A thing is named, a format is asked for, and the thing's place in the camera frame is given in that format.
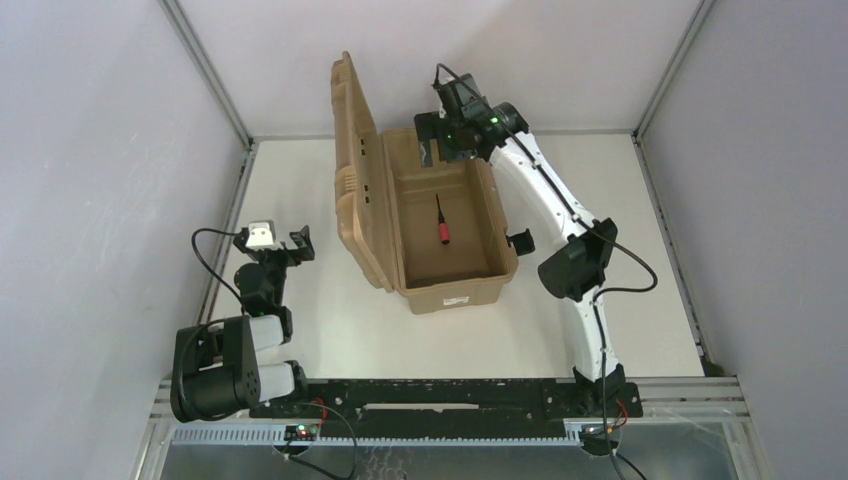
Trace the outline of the red handled screwdriver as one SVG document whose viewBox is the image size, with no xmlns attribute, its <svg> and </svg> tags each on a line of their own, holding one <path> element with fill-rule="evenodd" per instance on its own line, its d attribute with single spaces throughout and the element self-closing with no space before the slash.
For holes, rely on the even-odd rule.
<svg viewBox="0 0 848 480">
<path fill-rule="evenodd" d="M 442 245 L 448 245 L 451 241 L 450 230 L 441 208 L 439 195 L 436 195 L 436 205 L 439 239 Z"/>
</svg>

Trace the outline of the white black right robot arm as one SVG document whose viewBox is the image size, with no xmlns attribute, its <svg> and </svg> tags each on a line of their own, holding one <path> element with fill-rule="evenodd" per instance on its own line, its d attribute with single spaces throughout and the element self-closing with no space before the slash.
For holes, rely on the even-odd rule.
<svg viewBox="0 0 848 480">
<path fill-rule="evenodd" d="M 618 229 L 583 206 L 546 160 L 532 130 L 509 103 L 463 118 L 419 113 L 414 125 L 423 166 L 482 159 L 521 194 L 542 220 L 553 253 L 537 268 L 552 296 L 573 303 L 574 378 L 582 413 L 607 417 L 618 408 L 623 366 L 609 335 L 603 293 Z"/>
</svg>

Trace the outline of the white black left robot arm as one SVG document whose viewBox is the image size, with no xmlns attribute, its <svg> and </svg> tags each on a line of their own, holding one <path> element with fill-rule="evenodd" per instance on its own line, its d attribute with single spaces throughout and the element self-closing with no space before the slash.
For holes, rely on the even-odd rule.
<svg viewBox="0 0 848 480">
<path fill-rule="evenodd" d="M 297 361 L 262 364 L 258 355 L 293 336 L 284 286 L 288 269 L 315 258 L 310 229 L 291 233 L 293 247 L 277 239 L 270 220 L 251 222 L 228 236 L 249 258 L 223 284 L 240 312 L 177 332 L 170 406 L 183 423 L 218 421 L 270 400 L 301 402 L 308 396 L 307 378 Z"/>
</svg>

